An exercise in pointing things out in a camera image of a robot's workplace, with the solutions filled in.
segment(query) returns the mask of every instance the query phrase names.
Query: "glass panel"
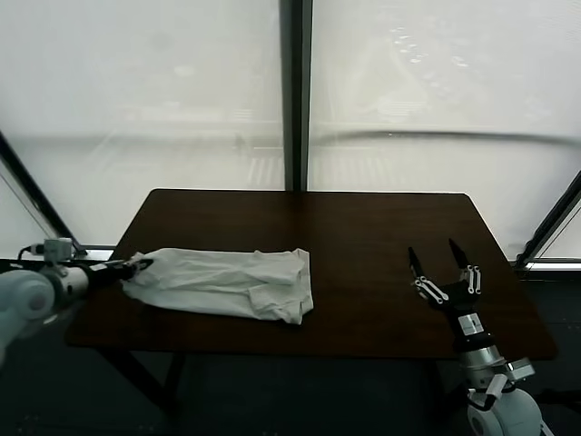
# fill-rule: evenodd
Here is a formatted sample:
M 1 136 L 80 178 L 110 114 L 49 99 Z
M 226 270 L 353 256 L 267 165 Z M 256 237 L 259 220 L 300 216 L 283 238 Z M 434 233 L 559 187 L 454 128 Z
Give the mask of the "glass panel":
M 41 243 L 45 237 L 0 174 L 0 258 L 15 259 L 21 248 Z
M 0 129 L 82 243 L 154 188 L 283 188 L 277 0 L 0 5 Z
M 310 189 L 467 193 L 515 259 L 580 149 L 387 131 L 577 136 L 579 42 L 565 0 L 314 2 Z

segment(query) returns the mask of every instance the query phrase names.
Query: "crumpled fabric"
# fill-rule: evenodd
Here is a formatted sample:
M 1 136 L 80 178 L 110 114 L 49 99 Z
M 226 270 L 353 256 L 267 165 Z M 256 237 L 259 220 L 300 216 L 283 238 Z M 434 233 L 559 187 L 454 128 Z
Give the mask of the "crumpled fabric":
M 123 291 L 152 306 L 177 311 L 284 320 L 300 324 L 313 309 L 309 253 L 203 252 L 162 248 L 133 259 L 153 263 Z

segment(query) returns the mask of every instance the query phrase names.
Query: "dark brown table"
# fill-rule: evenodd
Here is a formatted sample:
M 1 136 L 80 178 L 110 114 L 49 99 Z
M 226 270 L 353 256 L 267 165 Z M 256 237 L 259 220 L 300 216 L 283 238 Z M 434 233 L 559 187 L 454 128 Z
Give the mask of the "dark brown table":
M 426 274 L 458 280 L 448 238 L 482 271 L 478 311 L 509 358 L 550 359 L 556 346 L 470 199 L 435 193 L 286 193 L 154 190 L 113 258 L 163 247 L 310 252 L 313 312 L 301 326 L 146 306 L 121 286 L 94 292 L 69 327 L 161 407 L 185 352 L 448 359 L 444 316 L 410 286 L 408 247 Z M 129 351 L 177 353 L 163 388 Z

